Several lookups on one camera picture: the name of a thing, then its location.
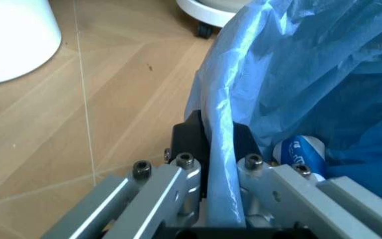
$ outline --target blue plastic bag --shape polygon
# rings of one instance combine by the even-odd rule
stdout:
[[[233,121],[250,126],[266,160],[290,136],[320,139],[328,176],[382,197],[382,0],[248,4],[195,76],[186,116],[196,109],[211,144],[211,226],[245,226]]]

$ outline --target toothpaste tube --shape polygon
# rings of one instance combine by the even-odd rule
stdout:
[[[305,164],[318,182],[325,180],[325,145],[315,137],[296,135],[283,140],[275,145],[272,156],[279,164]]]

